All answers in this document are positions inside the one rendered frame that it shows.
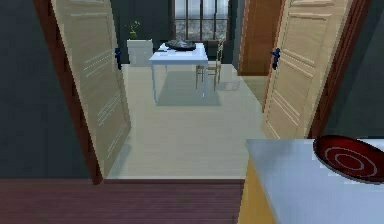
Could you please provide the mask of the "dark grey round dish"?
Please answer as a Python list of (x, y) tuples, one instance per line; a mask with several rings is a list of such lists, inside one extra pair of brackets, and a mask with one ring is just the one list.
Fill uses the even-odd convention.
[(194, 42), (184, 40), (170, 40), (165, 43), (165, 46), (176, 51), (193, 51), (196, 49)]

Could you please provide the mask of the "brown wooden room door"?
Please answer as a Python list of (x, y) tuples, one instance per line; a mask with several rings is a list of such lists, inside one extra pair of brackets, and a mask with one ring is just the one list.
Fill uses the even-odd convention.
[(267, 76), (284, 0), (245, 0), (238, 74)]

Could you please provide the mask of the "beige panelled room door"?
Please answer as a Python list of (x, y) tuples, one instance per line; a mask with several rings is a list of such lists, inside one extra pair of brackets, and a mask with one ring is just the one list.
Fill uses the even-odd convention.
[(101, 174), (131, 128), (110, 0), (51, 0)]
[(305, 138), (353, 0), (285, 0), (270, 75), (263, 132), (272, 139)]

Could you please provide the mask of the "wooden chair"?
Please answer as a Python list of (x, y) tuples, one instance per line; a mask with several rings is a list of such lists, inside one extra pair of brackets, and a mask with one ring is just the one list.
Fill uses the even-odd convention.
[(216, 60), (214, 63), (209, 64), (207, 67), (202, 65), (196, 66), (196, 75), (195, 77), (201, 77), (201, 81), (204, 81), (204, 71), (207, 71), (209, 75), (213, 77), (213, 89), (216, 89), (216, 86), (220, 82), (221, 78), (221, 67), (222, 67), (222, 58), (223, 58), (223, 49), (224, 49), (224, 40), (221, 39), (218, 42)]

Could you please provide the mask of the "white cabinet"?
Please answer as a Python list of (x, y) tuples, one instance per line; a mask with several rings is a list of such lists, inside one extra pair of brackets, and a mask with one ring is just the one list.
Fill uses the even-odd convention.
[(132, 67), (148, 67), (153, 55), (152, 40), (127, 40), (129, 63)]

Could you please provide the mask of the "dark red round plate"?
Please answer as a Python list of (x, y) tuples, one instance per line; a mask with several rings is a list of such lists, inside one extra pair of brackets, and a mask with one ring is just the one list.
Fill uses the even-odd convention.
[(384, 184), (384, 151), (370, 143), (340, 135), (313, 142), (313, 152), (330, 170), (350, 180)]

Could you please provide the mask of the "dark framed window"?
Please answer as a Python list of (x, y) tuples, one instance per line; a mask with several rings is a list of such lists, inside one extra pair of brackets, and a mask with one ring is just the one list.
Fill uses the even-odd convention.
[(226, 40), (231, 0), (173, 0), (175, 38), (198, 42)]

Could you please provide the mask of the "green house plant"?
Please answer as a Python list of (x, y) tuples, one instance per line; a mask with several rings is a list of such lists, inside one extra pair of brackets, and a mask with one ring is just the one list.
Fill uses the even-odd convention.
[(137, 20), (134, 20), (129, 25), (129, 38), (135, 40), (137, 38), (137, 28), (141, 25), (141, 23)]

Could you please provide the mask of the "pale blue table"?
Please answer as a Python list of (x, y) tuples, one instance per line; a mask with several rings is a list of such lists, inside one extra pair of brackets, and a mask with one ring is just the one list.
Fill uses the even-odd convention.
[[(169, 50), (167, 52), (155, 52), (149, 59), (151, 65), (151, 77), (152, 77), (152, 89), (153, 100), (157, 103), (157, 91), (156, 91), (156, 78), (155, 78), (155, 66), (163, 65), (165, 69), (168, 69), (168, 65), (202, 65), (208, 66), (208, 56), (205, 51), (203, 43), (197, 43), (196, 49), (193, 51), (182, 52)], [(207, 71), (204, 71), (204, 80), (208, 78)], [(203, 82), (202, 97), (206, 96), (207, 84)]]

